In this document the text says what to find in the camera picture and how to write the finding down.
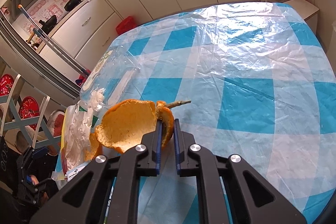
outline blue checkered tablecloth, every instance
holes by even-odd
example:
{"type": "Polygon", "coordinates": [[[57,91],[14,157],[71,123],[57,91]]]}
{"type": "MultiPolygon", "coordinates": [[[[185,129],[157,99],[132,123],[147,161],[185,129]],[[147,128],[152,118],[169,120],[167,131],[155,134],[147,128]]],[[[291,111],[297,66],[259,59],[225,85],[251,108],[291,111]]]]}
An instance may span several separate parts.
{"type": "MultiPolygon", "coordinates": [[[[241,155],[308,223],[336,187],[336,80],[318,40],[285,4],[216,5],[131,30],[113,41],[139,62],[120,100],[191,99],[181,129],[214,154],[241,155]]],[[[195,178],[142,178],[138,223],[198,223],[195,178]]]]}

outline clear plastic container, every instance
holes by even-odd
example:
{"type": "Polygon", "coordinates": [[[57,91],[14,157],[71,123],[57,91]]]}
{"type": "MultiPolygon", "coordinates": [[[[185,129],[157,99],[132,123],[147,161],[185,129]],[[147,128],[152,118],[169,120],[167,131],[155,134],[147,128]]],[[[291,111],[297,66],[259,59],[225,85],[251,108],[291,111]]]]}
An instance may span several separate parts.
{"type": "Polygon", "coordinates": [[[90,104],[97,115],[106,111],[118,102],[137,69],[137,60],[125,47],[110,47],[83,84],[80,106],[86,110],[90,104]]]}

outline red plastic bag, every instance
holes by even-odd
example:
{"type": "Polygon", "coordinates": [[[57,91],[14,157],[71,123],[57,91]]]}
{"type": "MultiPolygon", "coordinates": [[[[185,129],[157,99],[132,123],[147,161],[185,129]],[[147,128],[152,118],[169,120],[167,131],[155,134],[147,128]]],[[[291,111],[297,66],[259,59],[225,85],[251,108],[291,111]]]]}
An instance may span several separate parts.
{"type": "Polygon", "coordinates": [[[128,32],[137,27],[137,24],[134,21],[132,16],[126,17],[119,25],[115,28],[118,35],[121,35],[125,32],[128,32]]]}

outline brown stem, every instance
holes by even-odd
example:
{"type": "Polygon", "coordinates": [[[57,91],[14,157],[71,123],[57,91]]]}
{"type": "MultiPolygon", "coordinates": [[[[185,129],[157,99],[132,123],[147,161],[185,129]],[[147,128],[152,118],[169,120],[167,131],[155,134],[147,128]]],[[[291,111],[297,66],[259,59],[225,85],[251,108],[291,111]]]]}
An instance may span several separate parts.
{"type": "Polygon", "coordinates": [[[185,104],[189,104],[189,103],[191,103],[191,100],[187,100],[187,101],[175,101],[175,102],[166,104],[165,107],[173,108],[173,107],[176,107],[176,106],[181,106],[181,105],[185,105],[185,104]]]}

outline metal bolt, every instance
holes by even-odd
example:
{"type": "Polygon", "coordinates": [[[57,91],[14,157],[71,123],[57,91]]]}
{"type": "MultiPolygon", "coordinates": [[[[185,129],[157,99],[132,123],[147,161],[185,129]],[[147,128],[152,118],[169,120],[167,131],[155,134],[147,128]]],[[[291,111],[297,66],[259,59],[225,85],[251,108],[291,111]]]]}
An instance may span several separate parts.
{"type": "Polygon", "coordinates": [[[138,144],[136,147],[135,147],[136,151],[138,152],[142,152],[142,151],[145,151],[146,150],[146,146],[144,144],[138,144]]]}
{"type": "Polygon", "coordinates": [[[241,157],[240,157],[239,155],[232,155],[232,156],[230,157],[230,160],[231,160],[232,162],[240,162],[240,161],[241,161],[241,157]]]}
{"type": "Polygon", "coordinates": [[[201,146],[200,145],[198,145],[198,144],[192,144],[191,146],[190,146],[190,150],[191,151],[194,151],[194,152],[197,152],[197,151],[200,151],[200,149],[201,149],[201,146]]]}
{"type": "Polygon", "coordinates": [[[96,162],[99,164],[104,162],[105,160],[106,160],[106,157],[104,155],[99,155],[96,157],[96,162]]]}

